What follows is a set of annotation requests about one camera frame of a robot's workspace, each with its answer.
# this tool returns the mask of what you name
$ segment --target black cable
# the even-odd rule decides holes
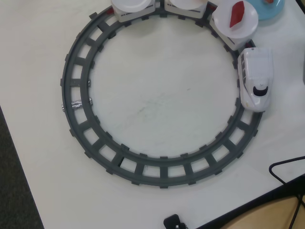
[[[300,206],[301,206],[301,201],[298,201],[296,209],[295,209],[294,216],[292,217],[292,220],[291,220],[290,225],[289,225],[289,229],[292,229],[292,227],[294,226],[295,218],[297,216],[297,213],[299,212]]]
[[[280,162],[277,162],[277,163],[273,163],[272,165],[270,165],[269,167],[269,173],[275,177],[278,181],[280,181],[284,186],[287,185],[286,182],[284,182],[281,178],[279,178],[273,171],[273,167],[275,166],[278,166],[278,165],[282,165],[282,164],[287,164],[287,163],[290,163],[290,162],[294,162],[294,161],[300,161],[300,160],[304,160],[305,159],[305,156],[301,156],[301,157],[297,157],[297,158],[293,158],[293,159],[289,159],[289,160],[286,160],[286,161],[280,161]],[[292,217],[292,220],[290,222],[290,225],[289,225],[289,229],[292,229],[294,223],[295,223],[295,218],[297,216],[297,213],[299,212],[299,209],[300,209],[300,206],[301,204],[303,205],[303,207],[305,208],[305,203],[303,201],[303,195],[301,195],[300,197],[298,195],[296,195],[296,198],[298,199],[298,204],[297,204],[297,207],[295,209],[295,213],[294,213],[294,216]]]

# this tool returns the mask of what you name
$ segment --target red toy piece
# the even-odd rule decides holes
[[[239,1],[232,7],[230,28],[240,23],[244,16],[244,1]]]

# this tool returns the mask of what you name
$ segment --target gray plastic track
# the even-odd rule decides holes
[[[204,26],[210,29],[212,35],[218,37],[217,33],[209,25],[209,18],[215,9],[216,6],[209,2],[203,18],[195,19],[190,17],[183,17],[165,11],[164,1],[161,1],[161,7],[157,8],[155,12],[142,17],[142,20],[146,20],[153,15],[159,15],[163,18],[166,18],[167,15],[175,15],[182,20],[185,20],[187,18],[195,21],[196,25],[200,27]],[[210,143],[209,145],[202,146],[197,152],[191,154],[183,154],[175,158],[168,158],[166,156],[154,158],[149,157],[145,154],[134,153],[129,150],[128,146],[125,146],[123,144],[119,145],[118,143],[116,143],[112,139],[112,136],[102,129],[98,117],[96,117],[92,111],[92,106],[89,100],[88,82],[90,80],[90,70],[94,67],[94,57],[97,52],[102,51],[104,42],[108,39],[113,38],[116,35],[116,31],[120,27],[127,27],[132,24],[132,21],[127,21],[123,23],[117,21],[111,26],[109,26],[105,21],[111,16],[113,16],[112,7],[105,9],[99,14],[94,13],[90,15],[91,21],[79,33],[73,46],[70,49],[69,54],[66,57],[66,64],[63,71],[61,86],[63,110],[66,113],[67,120],[71,127],[70,132],[72,136],[77,138],[81,146],[84,148],[85,154],[89,158],[93,158],[100,165],[105,167],[108,173],[116,174],[120,177],[130,180],[135,185],[146,184],[152,186],[159,186],[160,188],[168,188],[169,186],[182,184],[192,185],[195,184],[198,180],[221,173],[224,167],[226,167],[229,163],[231,163],[236,158],[239,158],[243,154],[243,150],[245,149],[245,147],[248,145],[252,137],[256,135],[257,128],[262,117],[262,113],[253,113],[250,124],[242,122],[241,118],[244,112],[244,108],[241,105],[240,98],[236,99],[236,111],[234,115],[229,118],[228,126],[223,132],[220,132],[215,137],[215,140],[212,143]],[[90,38],[90,34],[96,28],[99,28],[102,31],[102,34],[96,41],[94,41]],[[84,44],[91,46],[91,49],[85,59],[78,57],[78,53],[80,52]],[[253,42],[251,41],[247,43],[246,47],[254,47]],[[224,45],[224,48],[227,52],[231,53],[234,60],[233,66],[237,68],[237,57],[239,55],[239,52],[233,52],[227,45]],[[77,81],[75,81],[75,79],[72,79],[72,71],[75,64],[82,66],[81,79]],[[71,88],[77,86],[79,86],[81,90],[82,108],[84,109],[84,112],[87,117],[87,121],[81,124],[77,123],[75,113],[71,105],[71,103],[73,102],[71,100]],[[92,128],[96,135],[99,137],[99,139],[93,145],[89,143],[89,141],[84,135],[84,131],[90,128]],[[240,142],[235,145],[232,141],[230,141],[229,137],[236,128],[243,130],[244,136],[240,140]],[[112,161],[109,161],[99,153],[99,150],[104,146],[108,146],[116,153]],[[217,161],[213,157],[212,152],[214,152],[221,146],[225,146],[229,150],[229,153],[224,158]],[[134,173],[120,167],[122,161],[125,158],[136,162],[136,169]],[[206,159],[209,164],[209,167],[198,172],[193,172],[192,162],[195,162],[202,158]],[[168,176],[169,167],[181,165],[184,167],[185,170],[184,176]],[[145,166],[159,167],[160,177],[144,176],[143,170]]]

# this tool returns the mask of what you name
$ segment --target white cylindrical cargo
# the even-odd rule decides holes
[[[111,0],[114,14],[119,22],[145,16],[156,10],[155,0]]]

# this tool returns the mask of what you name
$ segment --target white lid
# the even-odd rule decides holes
[[[172,4],[183,10],[193,10],[205,5],[208,0],[170,0]]]
[[[111,0],[116,8],[128,13],[144,10],[151,1],[152,0]]]
[[[258,15],[255,8],[247,1],[244,2],[244,16],[240,23],[230,28],[232,7],[240,0],[226,0],[218,5],[213,13],[217,29],[225,36],[242,39],[250,36],[257,28]]]

